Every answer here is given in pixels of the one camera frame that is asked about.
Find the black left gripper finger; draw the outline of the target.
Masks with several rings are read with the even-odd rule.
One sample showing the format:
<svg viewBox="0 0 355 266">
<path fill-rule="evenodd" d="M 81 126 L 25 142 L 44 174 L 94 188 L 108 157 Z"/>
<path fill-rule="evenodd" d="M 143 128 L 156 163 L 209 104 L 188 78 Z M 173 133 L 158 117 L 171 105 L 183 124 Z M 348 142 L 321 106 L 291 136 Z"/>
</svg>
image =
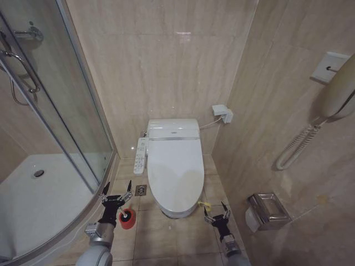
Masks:
<svg viewBox="0 0 355 266">
<path fill-rule="evenodd" d="M 128 187 L 127 187 L 127 191 L 122 196 L 120 196 L 120 198 L 119 198 L 119 201 L 122 204 L 126 204 L 132 198 L 131 187 L 132 187 L 132 183 L 130 181 L 129 184 L 128 184 Z"/>
<path fill-rule="evenodd" d="M 110 182 L 108 182 L 105 187 L 103 188 L 102 192 L 99 194 L 99 197 L 101 199 L 101 201 L 107 201 L 107 193 L 109 190 L 109 186 L 110 186 Z"/>
</svg>

